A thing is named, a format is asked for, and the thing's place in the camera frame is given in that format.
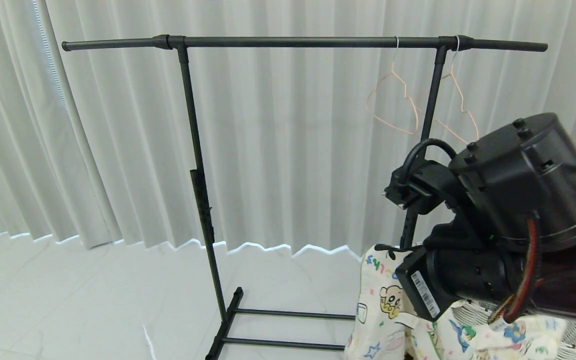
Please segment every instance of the clothes hanger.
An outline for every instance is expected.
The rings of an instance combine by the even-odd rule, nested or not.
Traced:
[[[390,66],[390,72],[387,73],[386,75],[384,75],[381,79],[379,79],[377,81],[377,84],[375,84],[374,89],[372,89],[370,94],[368,94],[368,98],[366,98],[366,111],[369,114],[371,114],[371,116],[373,118],[384,123],[384,125],[390,126],[394,130],[397,130],[398,132],[406,133],[408,135],[414,135],[419,130],[419,112],[418,112],[418,107],[415,105],[415,101],[408,94],[408,85],[406,84],[406,81],[404,81],[397,74],[397,72],[395,72],[395,58],[397,57],[397,52],[399,49],[400,49],[400,37],[397,36],[397,48],[395,49],[395,54],[392,57],[392,64]],[[406,99],[410,102],[410,106],[412,107],[412,110],[414,111],[414,130],[412,132],[391,124],[390,122],[380,118],[379,116],[377,116],[377,114],[375,114],[373,111],[370,110],[370,106],[369,106],[370,99],[372,98],[373,95],[375,95],[375,93],[377,93],[377,90],[379,89],[379,86],[382,84],[382,82],[384,82],[384,80],[390,78],[391,76],[393,76],[395,79],[397,79],[400,83],[403,84],[403,86],[404,86],[404,99]]]
[[[460,88],[459,83],[457,83],[457,78],[455,77],[455,57],[457,57],[457,53],[459,53],[459,46],[460,46],[459,35],[455,35],[455,37],[457,38],[457,50],[455,50],[454,54],[452,55],[452,61],[450,62],[450,72],[444,76],[441,76],[441,81],[443,81],[446,78],[452,79],[452,83],[454,84],[454,87],[457,89],[457,92],[459,93],[459,96],[461,98],[461,104],[459,107],[459,111],[461,111],[462,114],[468,114],[468,117],[470,118],[470,121],[471,121],[473,127],[475,128],[475,141],[478,141],[480,139],[480,128],[477,126],[477,121],[475,121],[473,114],[469,110],[464,109],[464,101],[465,101],[464,100],[464,93],[462,92],[462,88]],[[418,108],[417,111],[423,113],[422,109]],[[436,119],[434,117],[432,118],[432,120],[437,122],[439,125],[441,125],[446,130],[448,130],[448,132],[453,134],[462,143],[468,144],[470,142],[470,141],[464,140],[463,137],[459,136],[456,132],[454,132],[450,127],[448,127],[448,125],[446,125],[442,121],[439,121],[438,119]]]

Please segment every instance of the laundry basket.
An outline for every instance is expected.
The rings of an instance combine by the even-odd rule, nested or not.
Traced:
[[[491,309],[494,309],[494,305],[466,301],[463,306],[454,308],[454,316],[462,324],[470,326],[486,324]],[[567,321],[566,332],[559,346],[557,359],[576,360],[576,321]]]

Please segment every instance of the pleated curtain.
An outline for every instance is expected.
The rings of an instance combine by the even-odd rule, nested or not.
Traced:
[[[463,34],[548,43],[544,53],[450,52],[445,74],[453,66],[480,136],[548,111],[576,143],[576,1],[60,0],[34,2],[19,20],[12,10],[24,7],[0,1],[0,231],[59,240],[78,234],[88,248],[121,239],[178,247],[202,238],[176,53],[64,52],[61,41]],[[21,23],[24,34],[13,28]],[[414,129],[414,111],[394,77],[368,97],[394,60],[423,119],[434,50],[191,48],[189,54],[217,241],[231,249],[289,244],[293,251],[348,245],[357,253],[398,243],[405,212],[382,191],[419,133],[373,118]],[[473,141],[460,104],[452,80],[442,80],[435,117]],[[464,148],[438,123],[431,136]],[[429,158],[448,160],[434,150]],[[415,239],[450,219],[444,207],[421,217]]]

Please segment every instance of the floor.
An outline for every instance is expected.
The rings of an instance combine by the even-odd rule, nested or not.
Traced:
[[[359,257],[287,246],[215,246],[226,306],[353,314]],[[0,235],[0,360],[199,360],[220,325],[198,242],[108,244]],[[231,337],[345,344],[352,321],[238,315]],[[340,360],[335,351],[226,345],[221,360]]]

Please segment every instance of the garment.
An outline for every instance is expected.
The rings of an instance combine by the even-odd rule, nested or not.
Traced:
[[[377,244],[363,255],[354,330],[345,360],[550,360],[555,359],[566,322],[524,316],[493,331],[459,323],[453,308],[436,322],[416,317],[395,269],[411,251]]]

